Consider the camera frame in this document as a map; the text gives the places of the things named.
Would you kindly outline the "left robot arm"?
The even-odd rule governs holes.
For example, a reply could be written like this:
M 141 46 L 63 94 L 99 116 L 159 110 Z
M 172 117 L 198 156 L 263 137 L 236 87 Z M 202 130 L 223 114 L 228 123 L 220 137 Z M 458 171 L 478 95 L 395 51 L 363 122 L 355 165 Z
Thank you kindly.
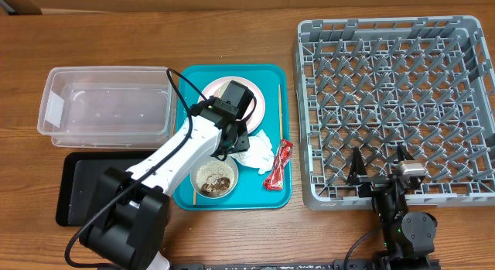
M 249 148 L 246 121 L 254 94 L 232 80 L 219 97 L 193 104 L 183 126 L 140 163 L 105 170 L 97 181 L 80 243 L 116 269 L 169 269 L 160 249 L 169 201 L 194 166 L 211 156 L 225 160 Z

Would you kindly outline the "grey bowl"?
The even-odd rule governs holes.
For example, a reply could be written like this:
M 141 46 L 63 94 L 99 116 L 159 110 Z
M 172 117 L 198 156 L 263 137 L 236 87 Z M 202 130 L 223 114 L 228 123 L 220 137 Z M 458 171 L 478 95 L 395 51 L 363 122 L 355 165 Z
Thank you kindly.
M 207 156 L 190 173 L 196 193 L 209 199 L 219 199 L 230 194 L 238 181 L 236 162 L 227 157 L 224 161 Z

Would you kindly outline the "white napkin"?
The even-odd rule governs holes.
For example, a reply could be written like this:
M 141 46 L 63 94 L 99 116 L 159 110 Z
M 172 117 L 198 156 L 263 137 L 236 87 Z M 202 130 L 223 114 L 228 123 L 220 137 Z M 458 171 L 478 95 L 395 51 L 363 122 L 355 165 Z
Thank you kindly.
M 263 130 L 249 137 L 250 147 L 246 152 L 230 154 L 242 166 L 257 169 L 259 175 L 272 171 L 275 155 L 269 137 Z

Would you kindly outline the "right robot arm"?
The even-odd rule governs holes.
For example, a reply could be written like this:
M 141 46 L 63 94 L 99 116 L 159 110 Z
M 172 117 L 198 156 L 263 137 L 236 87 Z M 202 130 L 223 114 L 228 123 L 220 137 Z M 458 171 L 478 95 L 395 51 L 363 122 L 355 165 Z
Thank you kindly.
M 439 269 L 438 262 L 429 260 L 435 250 L 434 239 L 438 221 L 425 212 L 411 212 L 406 194 L 418 189 L 426 169 L 403 145 L 397 147 L 398 164 L 386 176 L 369 177 L 360 150 L 355 147 L 347 183 L 358 187 L 358 197 L 370 197 L 380 225 L 356 241 L 346 253 L 345 269 Z M 385 249 L 373 254 L 362 264 L 350 260 L 352 252 L 367 238 L 381 232 Z

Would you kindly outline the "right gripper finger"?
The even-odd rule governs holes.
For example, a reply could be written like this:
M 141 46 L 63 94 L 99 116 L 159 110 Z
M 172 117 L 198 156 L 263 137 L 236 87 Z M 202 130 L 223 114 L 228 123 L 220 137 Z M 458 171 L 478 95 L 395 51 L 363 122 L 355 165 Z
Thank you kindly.
M 398 157 L 398 162 L 413 160 L 413 156 L 407 151 L 404 145 L 397 146 L 397 157 Z
M 364 161 L 358 147 L 353 147 L 353 153 L 351 156 L 351 166 L 348 181 L 361 181 L 367 177 L 367 171 L 364 165 Z

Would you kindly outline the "red snack wrapper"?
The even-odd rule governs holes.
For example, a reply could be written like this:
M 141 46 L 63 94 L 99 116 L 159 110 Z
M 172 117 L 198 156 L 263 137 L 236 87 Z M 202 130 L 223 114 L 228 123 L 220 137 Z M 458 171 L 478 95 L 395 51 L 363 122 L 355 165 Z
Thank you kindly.
M 284 169 L 292 157 L 293 144 L 282 139 L 277 149 L 277 154 L 273 162 L 273 169 L 270 175 L 263 182 L 266 190 L 281 191 L 284 183 Z

